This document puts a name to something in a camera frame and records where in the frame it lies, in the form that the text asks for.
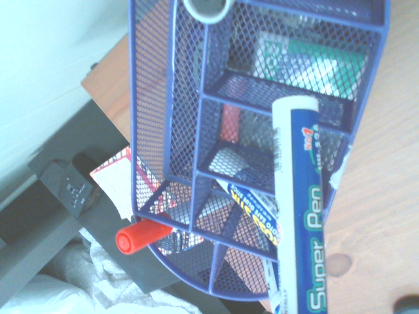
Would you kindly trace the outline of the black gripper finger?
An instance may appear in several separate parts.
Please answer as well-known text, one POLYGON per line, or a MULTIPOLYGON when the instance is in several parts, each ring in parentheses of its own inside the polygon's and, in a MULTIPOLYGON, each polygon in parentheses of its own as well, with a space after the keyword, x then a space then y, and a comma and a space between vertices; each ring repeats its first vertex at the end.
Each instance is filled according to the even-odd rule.
POLYGON ((406 295, 393 305, 394 314, 419 314, 419 296, 406 295))

